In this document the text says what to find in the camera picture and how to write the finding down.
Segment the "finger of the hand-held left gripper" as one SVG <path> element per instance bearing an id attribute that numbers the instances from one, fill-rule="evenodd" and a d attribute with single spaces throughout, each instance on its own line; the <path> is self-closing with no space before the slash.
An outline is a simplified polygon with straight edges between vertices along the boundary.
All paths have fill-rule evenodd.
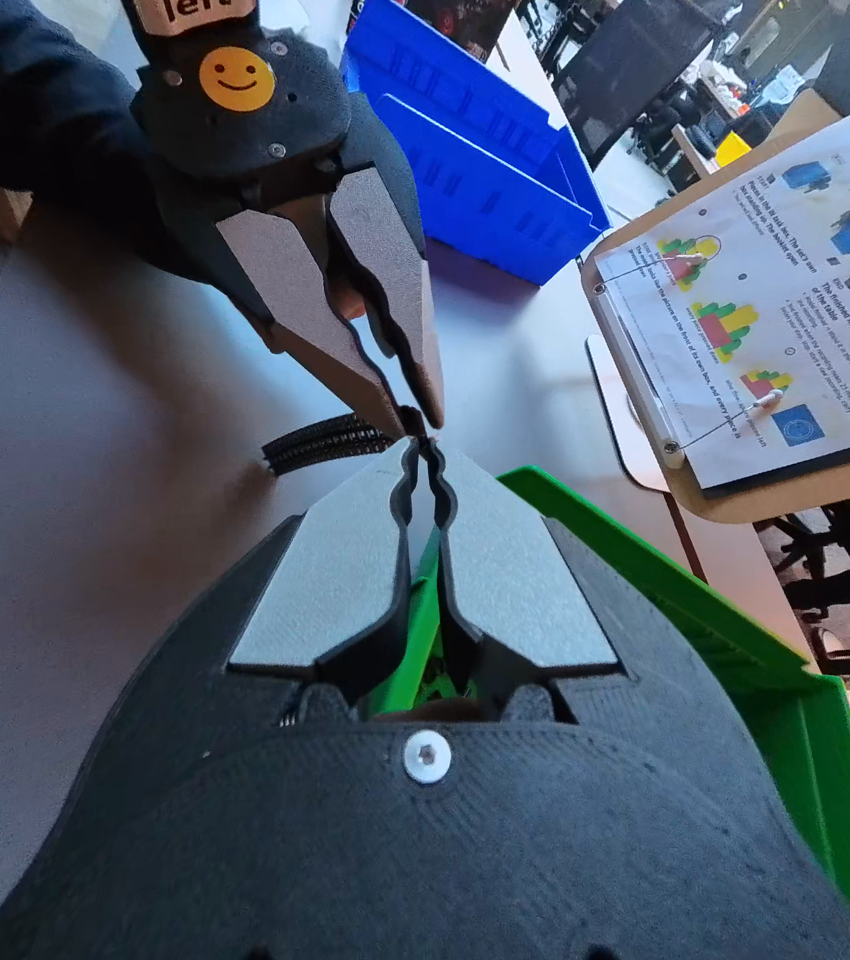
<path id="1" fill-rule="evenodd" d="M 335 253 L 363 301 L 360 346 L 370 350 L 401 426 L 440 430 L 444 375 L 421 243 L 374 165 L 345 174 L 326 207 Z"/>
<path id="2" fill-rule="evenodd" d="M 328 301 L 325 278 L 297 227 L 244 210 L 217 224 L 265 308 L 246 317 L 275 354 L 288 354 L 355 414 L 393 439 L 407 435 L 399 406 Z"/>

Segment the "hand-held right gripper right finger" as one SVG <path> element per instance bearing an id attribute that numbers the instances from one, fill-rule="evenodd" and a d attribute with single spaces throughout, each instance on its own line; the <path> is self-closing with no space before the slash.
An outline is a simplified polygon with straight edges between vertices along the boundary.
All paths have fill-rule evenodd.
<path id="1" fill-rule="evenodd" d="M 455 689 L 500 714 L 521 687 L 617 675 L 619 656 L 542 514 L 437 440 L 427 464 Z"/>

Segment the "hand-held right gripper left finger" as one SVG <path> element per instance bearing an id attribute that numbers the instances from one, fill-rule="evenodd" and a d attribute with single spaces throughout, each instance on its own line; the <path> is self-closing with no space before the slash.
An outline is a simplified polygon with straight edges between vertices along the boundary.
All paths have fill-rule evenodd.
<path id="1" fill-rule="evenodd" d="M 419 443 L 397 441 L 300 520 L 229 656 L 233 671 L 336 688 L 352 707 L 407 650 Z"/>

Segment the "black lego tread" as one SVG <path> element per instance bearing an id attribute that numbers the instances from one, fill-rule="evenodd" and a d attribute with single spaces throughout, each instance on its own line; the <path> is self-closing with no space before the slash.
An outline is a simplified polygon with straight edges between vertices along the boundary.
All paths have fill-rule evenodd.
<path id="1" fill-rule="evenodd" d="M 341 414 L 300 427 L 262 447 L 263 464 L 274 476 L 319 464 L 369 457 L 397 443 L 355 413 Z"/>

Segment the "green plastic bin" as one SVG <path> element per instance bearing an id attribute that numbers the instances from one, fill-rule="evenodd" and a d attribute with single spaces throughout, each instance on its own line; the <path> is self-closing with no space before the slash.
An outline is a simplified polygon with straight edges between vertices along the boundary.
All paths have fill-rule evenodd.
<path id="1" fill-rule="evenodd" d="M 431 714 L 444 741 L 407 741 L 382 867 L 410 910 L 399 954 L 850 958 L 839 681 L 548 474 L 500 482 L 544 517 L 620 672 L 522 686 L 501 713 L 466 691 L 477 719 Z M 437 540 L 414 679 L 443 648 Z"/>

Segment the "person's left forearm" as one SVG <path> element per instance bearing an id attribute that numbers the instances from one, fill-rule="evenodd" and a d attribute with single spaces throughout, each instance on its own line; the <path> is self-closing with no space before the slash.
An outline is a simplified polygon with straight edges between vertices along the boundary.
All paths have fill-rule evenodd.
<path id="1" fill-rule="evenodd" d="M 0 2 L 0 187 L 86 216 L 200 281 L 167 233 L 126 79 L 30 2 Z"/>

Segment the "dark lego set box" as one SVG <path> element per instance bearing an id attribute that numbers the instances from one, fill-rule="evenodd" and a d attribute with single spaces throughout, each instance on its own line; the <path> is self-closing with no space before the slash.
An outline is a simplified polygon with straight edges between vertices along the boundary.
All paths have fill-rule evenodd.
<path id="1" fill-rule="evenodd" d="M 377 66 L 486 64 L 517 1 L 353 2 L 344 54 Z"/>

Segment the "blue plastic bin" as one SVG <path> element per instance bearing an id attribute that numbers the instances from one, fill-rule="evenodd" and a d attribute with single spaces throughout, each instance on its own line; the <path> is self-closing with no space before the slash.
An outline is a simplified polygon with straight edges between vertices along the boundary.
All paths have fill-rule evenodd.
<path id="1" fill-rule="evenodd" d="M 541 286 L 610 231 L 572 131 L 404 6 L 365 2 L 340 66 L 402 148 L 429 237 Z"/>

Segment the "white stand base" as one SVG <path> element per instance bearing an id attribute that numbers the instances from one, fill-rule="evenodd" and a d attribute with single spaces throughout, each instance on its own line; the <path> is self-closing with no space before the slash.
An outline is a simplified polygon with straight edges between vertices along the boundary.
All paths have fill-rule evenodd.
<path id="1" fill-rule="evenodd" d="M 637 486 L 659 494 L 670 490 L 652 446 L 634 410 L 623 379 L 599 333 L 586 340 L 612 441 L 624 473 Z"/>

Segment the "black mesh office chair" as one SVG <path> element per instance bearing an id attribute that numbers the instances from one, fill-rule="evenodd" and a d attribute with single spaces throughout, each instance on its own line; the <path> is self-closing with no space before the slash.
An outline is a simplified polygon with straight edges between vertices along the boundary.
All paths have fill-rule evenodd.
<path id="1" fill-rule="evenodd" d="M 595 170 L 651 101 L 721 31 L 721 1 L 626 1 L 555 79 L 555 95 Z"/>

